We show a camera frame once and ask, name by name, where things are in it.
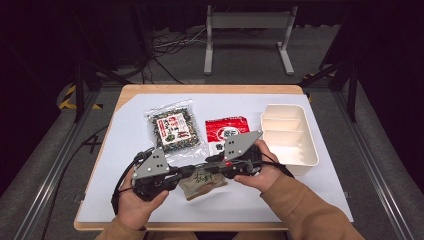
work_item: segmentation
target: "printed label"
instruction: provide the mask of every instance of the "printed label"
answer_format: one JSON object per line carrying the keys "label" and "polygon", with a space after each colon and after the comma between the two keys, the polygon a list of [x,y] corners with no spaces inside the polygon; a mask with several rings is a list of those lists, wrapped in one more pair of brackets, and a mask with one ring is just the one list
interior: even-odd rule
{"label": "printed label", "polygon": [[156,120],[163,145],[191,138],[189,128],[182,113]]}

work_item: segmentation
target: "brown sleeve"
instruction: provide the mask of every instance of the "brown sleeve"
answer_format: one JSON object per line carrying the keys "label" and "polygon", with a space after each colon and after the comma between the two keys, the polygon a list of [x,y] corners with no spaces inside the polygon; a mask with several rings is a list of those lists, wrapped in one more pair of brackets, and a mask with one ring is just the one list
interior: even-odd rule
{"label": "brown sleeve", "polygon": [[294,239],[364,239],[340,209],[284,174],[261,197]]}
{"label": "brown sleeve", "polygon": [[96,237],[96,240],[140,240],[143,239],[145,231],[136,231],[129,227],[115,217],[112,222],[103,229],[103,231]]}

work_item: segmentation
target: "snack bag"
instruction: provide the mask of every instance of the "snack bag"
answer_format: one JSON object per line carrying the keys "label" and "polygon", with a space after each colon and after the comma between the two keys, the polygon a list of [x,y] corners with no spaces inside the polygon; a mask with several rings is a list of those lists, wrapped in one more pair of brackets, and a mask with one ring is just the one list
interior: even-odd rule
{"label": "snack bag", "polygon": [[210,155],[216,155],[224,150],[225,139],[228,136],[250,131],[246,118],[241,116],[207,120],[205,124]]}
{"label": "snack bag", "polygon": [[150,139],[156,148],[163,149],[168,163],[207,157],[207,146],[201,139],[192,104],[193,101],[189,99],[145,113]]}
{"label": "snack bag", "polygon": [[189,178],[181,179],[179,186],[184,190],[188,201],[210,192],[212,189],[227,185],[222,174],[212,174],[197,167]]}

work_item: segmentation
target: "hand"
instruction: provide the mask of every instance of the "hand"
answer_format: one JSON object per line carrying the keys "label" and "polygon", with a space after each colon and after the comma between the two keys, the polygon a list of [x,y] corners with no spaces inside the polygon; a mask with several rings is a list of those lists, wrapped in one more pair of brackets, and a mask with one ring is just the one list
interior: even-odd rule
{"label": "hand", "polygon": [[119,195],[118,218],[131,229],[140,230],[147,223],[152,212],[162,205],[169,192],[163,191],[152,201],[145,202],[132,191],[131,181],[132,171],[129,171],[120,187],[120,190],[130,189]]}
{"label": "hand", "polygon": [[[259,150],[263,154],[269,156],[275,162],[278,162],[277,156],[271,153],[268,146],[263,140],[256,140],[255,145],[258,146]],[[262,155],[262,160],[271,162],[271,160],[265,155]],[[261,193],[264,193],[271,187],[271,185],[277,180],[277,178],[280,177],[281,174],[281,171],[273,166],[262,165],[262,170],[259,174],[255,176],[237,175],[234,177],[234,180],[246,186],[256,188],[261,191]]]}

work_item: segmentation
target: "red package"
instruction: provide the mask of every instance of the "red package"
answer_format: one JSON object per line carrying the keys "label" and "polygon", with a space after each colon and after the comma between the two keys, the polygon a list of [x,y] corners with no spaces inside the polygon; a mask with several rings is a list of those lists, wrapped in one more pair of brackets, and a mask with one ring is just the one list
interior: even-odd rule
{"label": "red package", "polygon": [[228,117],[205,121],[206,134],[209,143],[209,153],[218,154],[224,150],[225,139],[228,136],[249,132],[249,125],[244,117]]}

